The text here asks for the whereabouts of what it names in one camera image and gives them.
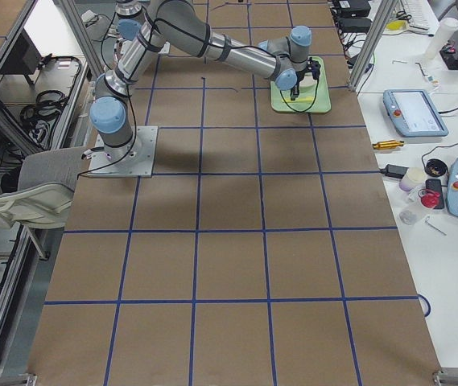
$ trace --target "white desk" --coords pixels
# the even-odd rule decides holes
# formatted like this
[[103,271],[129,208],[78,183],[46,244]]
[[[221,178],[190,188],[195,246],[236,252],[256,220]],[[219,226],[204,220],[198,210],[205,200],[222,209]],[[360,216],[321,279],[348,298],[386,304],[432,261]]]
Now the white desk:
[[[372,1],[373,12],[378,3]],[[425,4],[425,8],[426,18],[433,25],[431,32],[434,33],[436,17],[428,4]],[[423,88],[431,94],[439,111],[458,106],[458,71],[448,71],[441,58],[434,58],[424,66],[426,72],[440,82],[440,87],[434,89],[415,64],[420,61],[429,41],[428,36],[409,33],[383,36],[376,48],[375,68],[359,96],[370,141],[374,143],[396,138],[406,143],[396,150],[376,152],[380,167],[388,163],[422,167],[420,157],[423,154],[435,146],[458,142],[458,111],[444,118],[450,133],[445,138],[401,138],[382,103],[382,92],[388,88]],[[425,159],[439,158],[450,166],[457,157],[458,146],[435,150]],[[384,184],[416,289],[431,303],[432,312],[426,321],[439,362],[443,368],[458,368],[458,218],[449,215],[446,208],[431,214],[431,223],[446,232],[447,236],[423,221],[413,226],[405,225],[398,218],[398,213],[407,205],[407,193],[398,188],[397,179],[385,177]]]

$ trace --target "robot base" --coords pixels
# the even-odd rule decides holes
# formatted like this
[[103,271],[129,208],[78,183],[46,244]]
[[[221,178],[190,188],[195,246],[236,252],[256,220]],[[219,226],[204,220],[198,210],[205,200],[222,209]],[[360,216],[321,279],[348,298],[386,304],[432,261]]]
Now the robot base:
[[319,56],[312,56],[312,58],[320,63],[320,79],[318,82],[318,91],[316,92],[316,101],[310,108],[311,103],[315,99],[316,86],[303,88],[300,83],[300,95],[295,101],[290,101],[290,94],[288,91],[283,91],[281,96],[280,90],[274,82],[271,82],[271,107],[279,113],[295,113],[294,110],[305,111],[305,113],[326,113],[331,109],[331,100],[328,95],[327,77],[325,76],[324,61]]
[[[93,153],[89,169],[103,167],[97,171],[89,172],[92,176],[119,178],[119,177],[151,177],[154,169],[155,144],[157,143],[157,126],[137,126],[136,144],[132,149],[133,155],[127,155],[119,163],[110,165],[105,151]],[[95,143],[96,147],[103,146],[100,135]]]

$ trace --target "blue joint cap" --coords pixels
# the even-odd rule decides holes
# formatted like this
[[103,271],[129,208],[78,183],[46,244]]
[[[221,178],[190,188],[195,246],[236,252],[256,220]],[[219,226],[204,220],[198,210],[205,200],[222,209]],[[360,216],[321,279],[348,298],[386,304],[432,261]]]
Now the blue joint cap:
[[302,47],[311,46],[312,33],[306,26],[297,26],[290,32],[290,39]]
[[98,131],[105,134],[116,133],[125,124],[125,106],[116,98],[104,96],[94,101],[89,116]]
[[267,50],[268,49],[268,40],[265,40],[264,42],[260,42],[258,44],[258,47],[262,48],[263,50]]
[[141,23],[128,18],[122,18],[118,22],[118,32],[123,37],[123,39],[134,40],[140,28]]
[[281,91],[291,90],[296,84],[296,72],[293,68],[288,68],[280,73],[275,80],[277,88]]

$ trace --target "yellow screwdriver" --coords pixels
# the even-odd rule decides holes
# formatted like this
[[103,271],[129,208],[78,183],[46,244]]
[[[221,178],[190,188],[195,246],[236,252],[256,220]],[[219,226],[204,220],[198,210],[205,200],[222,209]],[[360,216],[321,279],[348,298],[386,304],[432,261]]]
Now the yellow screwdriver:
[[389,150],[400,146],[404,146],[404,141],[397,141],[395,139],[391,139],[389,141],[380,141],[372,144],[372,147],[375,150]]

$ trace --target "white chair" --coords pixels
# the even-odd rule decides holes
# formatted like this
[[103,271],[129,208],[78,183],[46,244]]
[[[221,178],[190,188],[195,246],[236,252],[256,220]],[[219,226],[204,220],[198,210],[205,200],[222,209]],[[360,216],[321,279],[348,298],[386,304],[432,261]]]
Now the white chair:
[[34,229],[65,225],[84,150],[52,150],[28,156],[20,172],[20,190],[0,195],[0,228],[12,228],[14,223],[20,223],[42,259],[47,254]]

